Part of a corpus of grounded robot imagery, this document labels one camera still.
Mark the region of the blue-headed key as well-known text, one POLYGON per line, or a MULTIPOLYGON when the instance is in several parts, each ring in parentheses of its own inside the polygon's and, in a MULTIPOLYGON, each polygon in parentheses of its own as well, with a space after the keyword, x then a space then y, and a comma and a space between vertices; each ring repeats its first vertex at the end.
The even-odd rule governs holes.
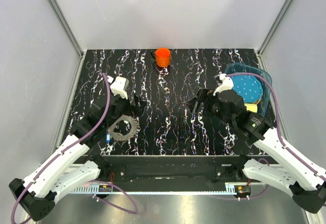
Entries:
POLYGON ((109 144, 111 142, 111 135, 109 133, 106 134, 106 143, 109 144))

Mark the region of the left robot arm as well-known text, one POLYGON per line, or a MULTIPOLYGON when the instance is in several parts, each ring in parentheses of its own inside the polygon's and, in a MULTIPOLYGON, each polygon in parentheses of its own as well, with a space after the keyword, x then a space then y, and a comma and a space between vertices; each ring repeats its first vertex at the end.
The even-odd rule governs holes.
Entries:
POLYGON ((101 155, 92 155, 79 168, 65 174, 77 159, 101 139, 127 141, 140 130, 137 118, 147 103, 134 96, 134 104, 121 95, 109 92, 93 101, 85 116, 71 129, 71 134, 33 173, 24 179, 15 178, 9 188, 34 221, 46 217, 58 201, 84 183, 98 180, 125 180, 126 166, 110 163, 101 155))

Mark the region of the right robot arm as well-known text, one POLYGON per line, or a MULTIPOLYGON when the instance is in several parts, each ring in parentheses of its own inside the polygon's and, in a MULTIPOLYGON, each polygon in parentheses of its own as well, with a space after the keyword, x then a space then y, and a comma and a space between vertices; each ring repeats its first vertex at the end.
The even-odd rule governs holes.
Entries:
POLYGON ((214 93, 200 89, 187 106, 195 114, 203 106, 203 116, 217 117, 232 127, 236 135, 271 156, 282 169, 275 169, 248 156, 231 169, 236 181, 258 180, 288 194, 307 212, 316 214, 325 206, 325 169, 305 157, 283 139, 279 130, 258 113, 247 110, 234 90, 214 93))

